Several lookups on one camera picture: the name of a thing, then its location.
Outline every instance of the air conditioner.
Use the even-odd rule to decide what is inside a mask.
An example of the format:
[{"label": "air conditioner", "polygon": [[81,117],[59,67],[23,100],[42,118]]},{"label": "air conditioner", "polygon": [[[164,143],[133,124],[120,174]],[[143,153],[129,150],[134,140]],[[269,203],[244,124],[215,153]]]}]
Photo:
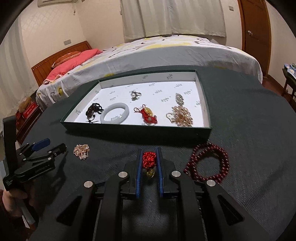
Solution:
[{"label": "air conditioner", "polygon": [[38,0],[38,7],[42,7],[49,4],[54,3],[71,3],[71,2],[78,2],[78,0]]}]

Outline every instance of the human hand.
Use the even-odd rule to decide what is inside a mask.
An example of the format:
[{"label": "human hand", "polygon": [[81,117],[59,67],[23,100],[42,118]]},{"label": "human hand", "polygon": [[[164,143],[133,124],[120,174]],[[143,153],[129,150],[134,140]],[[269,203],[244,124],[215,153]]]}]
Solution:
[{"label": "human hand", "polygon": [[25,193],[22,190],[13,188],[9,191],[4,190],[3,191],[3,197],[2,201],[4,204],[4,207],[6,211],[12,216],[12,217],[21,217],[22,211],[21,208],[17,206],[15,199],[26,199],[29,197],[29,205],[34,205],[34,197],[35,197],[35,189],[32,183],[25,184],[25,190],[27,193]]}]

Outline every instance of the window curtain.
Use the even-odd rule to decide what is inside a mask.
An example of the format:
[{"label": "window curtain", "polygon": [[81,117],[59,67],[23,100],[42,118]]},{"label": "window curtain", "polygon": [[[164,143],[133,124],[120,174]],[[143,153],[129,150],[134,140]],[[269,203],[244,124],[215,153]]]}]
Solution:
[{"label": "window curtain", "polygon": [[220,0],[121,0],[126,42],[171,34],[226,37]]},{"label": "window curtain", "polygon": [[20,16],[0,44],[0,122],[38,89],[22,38]]}]

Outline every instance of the pillow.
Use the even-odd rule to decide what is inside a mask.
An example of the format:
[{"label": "pillow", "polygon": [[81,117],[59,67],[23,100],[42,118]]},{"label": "pillow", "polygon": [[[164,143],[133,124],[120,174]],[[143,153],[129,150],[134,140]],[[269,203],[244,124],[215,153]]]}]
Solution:
[{"label": "pillow", "polygon": [[71,53],[67,53],[65,55],[63,55],[62,57],[59,57],[53,64],[52,64],[52,68],[54,69],[55,67],[59,66],[60,64],[66,62],[69,59],[75,58],[80,54],[80,52],[75,51],[75,52],[71,52]]},{"label": "pillow", "polygon": [[98,50],[98,49],[90,49],[90,50],[83,51],[79,56],[72,58],[72,59],[62,63],[58,67],[54,68],[50,72],[50,74],[48,75],[46,80],[44,80],[43,84],[48,84],[50,82],[55,81],[56,79],[65,75],[68,71],[74,69],[78,65],[81,65],[82,63],[89,60],[90,58],[92,58],[96,54],[100,54],[100,53],[103,53],[103,51]]}]

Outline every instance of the stuffed animal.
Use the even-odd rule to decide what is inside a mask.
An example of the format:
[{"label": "stuffed animal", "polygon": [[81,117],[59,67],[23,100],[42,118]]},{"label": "stuffed animal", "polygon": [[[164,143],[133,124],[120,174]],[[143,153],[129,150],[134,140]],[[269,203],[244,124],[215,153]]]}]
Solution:
[{"label": "stuffed animal", "polygon": [[28,97],[25,101],[20,103],[19,112],[22,114],[27,109],[28,105],[31,104],[31,102],[32,102],[31,97]]}]

